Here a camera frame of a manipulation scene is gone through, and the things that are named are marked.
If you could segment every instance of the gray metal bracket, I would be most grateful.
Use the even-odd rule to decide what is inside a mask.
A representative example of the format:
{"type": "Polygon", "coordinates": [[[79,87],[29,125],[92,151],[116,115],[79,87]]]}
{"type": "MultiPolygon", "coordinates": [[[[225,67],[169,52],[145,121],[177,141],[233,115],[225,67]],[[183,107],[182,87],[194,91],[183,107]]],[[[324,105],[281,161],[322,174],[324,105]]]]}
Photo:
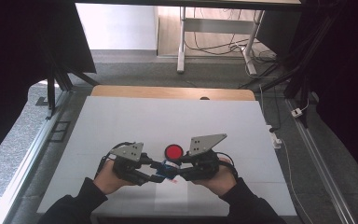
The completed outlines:
{"type": "Polygon", "coordinates": [[[227,138],[226,133],[192,137],[190,143],[189,156],[197,156],[212,149],[212,147],[219,144],[223,139],[227,138]]]}
{"type": "Polygon", "coordinates": [[[125,147],[112,148],[110,153],[131,161],[139,161],[141,159],[143,148],[144,143],[135,143],[125,147]]]}

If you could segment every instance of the wooden edge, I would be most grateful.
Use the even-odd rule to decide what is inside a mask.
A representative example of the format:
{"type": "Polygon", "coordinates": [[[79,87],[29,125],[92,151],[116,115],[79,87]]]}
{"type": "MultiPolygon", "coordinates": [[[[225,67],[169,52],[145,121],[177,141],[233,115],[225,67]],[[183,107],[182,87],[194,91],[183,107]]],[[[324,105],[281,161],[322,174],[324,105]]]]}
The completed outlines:
{"type": "Polygon", "coordinates": [[[210,100],[254,101],[249,90],[199,89],[176,87],[105,86],[94,87],[91,96],[130,98],[194,99],[208,97],[210,100]]]}

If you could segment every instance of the hand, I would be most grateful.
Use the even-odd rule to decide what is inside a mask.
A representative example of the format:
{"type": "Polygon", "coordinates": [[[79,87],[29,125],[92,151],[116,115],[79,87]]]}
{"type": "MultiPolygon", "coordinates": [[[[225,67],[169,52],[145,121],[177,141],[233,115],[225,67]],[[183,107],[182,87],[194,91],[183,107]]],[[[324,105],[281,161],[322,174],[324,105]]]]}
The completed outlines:
{"type": "MultiPolygon", "coordinates": [[[[221,161],[230,162],[226,158],[219,158],[221,161]]],[[[232,187],[237,184],[237,181],[234,178],[234,175],[231,171],[223,165],[219,166],[219,172],[212,177],[211,179],[204,180],[195,180],[193,181],[196,185],[202,185],[203,187],[209,189],[211,192],[217,196],[223,196],[227,193],[232,187]]]]}
{"type": "Polygon", "coordinates": [[[129,181],[117,177],[113,171],[112,160],[107,160],[101,172],[95,177],[94,184],[105,194],[111,194],[123,186],[132,186],[129,181]]]}

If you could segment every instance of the black sleeve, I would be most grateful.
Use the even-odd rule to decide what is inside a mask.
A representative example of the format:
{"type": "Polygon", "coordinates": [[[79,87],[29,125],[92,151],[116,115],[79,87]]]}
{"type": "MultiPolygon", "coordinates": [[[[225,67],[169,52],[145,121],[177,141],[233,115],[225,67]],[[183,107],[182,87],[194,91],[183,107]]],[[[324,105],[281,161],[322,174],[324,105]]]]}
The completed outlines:
{"type": "Polygon", "coordinates": [[[85,178],[79,194],[73,198],[66,195],[53,204],[44,214],[39,224],[91,223],[91,212],[107,200],[106,196],[85,178]]]}
{"type": "Polygon", "coordinates": [[[284,224],[266,200],[255,196],[242,178],[237,185],[221,197],[229,204],[228,223],[230,224],[284,224]]]}

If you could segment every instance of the white surface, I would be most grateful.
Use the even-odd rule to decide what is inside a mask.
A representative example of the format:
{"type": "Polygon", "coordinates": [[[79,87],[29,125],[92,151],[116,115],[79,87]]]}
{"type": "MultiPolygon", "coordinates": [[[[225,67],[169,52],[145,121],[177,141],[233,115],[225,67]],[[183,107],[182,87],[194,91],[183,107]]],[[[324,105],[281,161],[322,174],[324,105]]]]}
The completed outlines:
{"type": "MultiPolygon", "coordinates": [[[[100,159],[120,142],[143,142],[144,152],[162,161],[163,151],[178,144],[185,151],[192,136],[226,133],[213,148],[230,155],[257,196],[281,216],[295,216],[280,164],[258,102],[89,97],[38,209],[65,194],[76,196],[85,176],[94,177],[100,159]]],[[[143,168],[145,173],[154,170],[143,168]]],[[[109,195],[95,210],[110,216],[226,216],[228,204],[209,190],[179,181],[158,187],[146,183],[109,195]]]]}
{"type": "Polygon", "coordinates": [[[157,49],[157,7],[76,3],[90,49],[157,49]]]}

